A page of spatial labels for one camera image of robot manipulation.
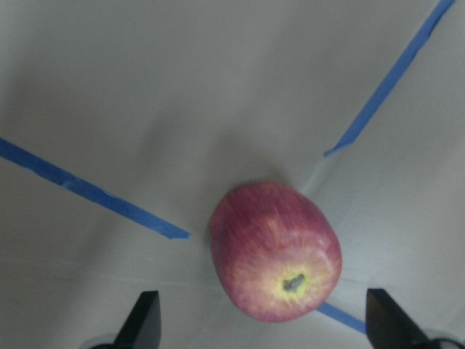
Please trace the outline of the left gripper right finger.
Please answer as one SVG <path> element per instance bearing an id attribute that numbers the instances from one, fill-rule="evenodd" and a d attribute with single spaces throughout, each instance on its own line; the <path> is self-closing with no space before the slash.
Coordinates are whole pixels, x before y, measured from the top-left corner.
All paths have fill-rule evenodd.
<path id="1" fill-rule="evenodd" d="M 429 338 L 384 289 L 366 292 L 365 330 L 376 349 L 421 348 Z"/>

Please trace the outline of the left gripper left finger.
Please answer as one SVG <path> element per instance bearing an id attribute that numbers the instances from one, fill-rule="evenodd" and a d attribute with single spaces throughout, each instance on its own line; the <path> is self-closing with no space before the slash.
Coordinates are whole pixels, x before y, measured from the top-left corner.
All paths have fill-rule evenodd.
<path id="1" fill-rule="evenodd" d="M 121 327 L 114 348 L 158 348 L 161 341 L 161 306 L 158 291 L 142 292 Z"/>

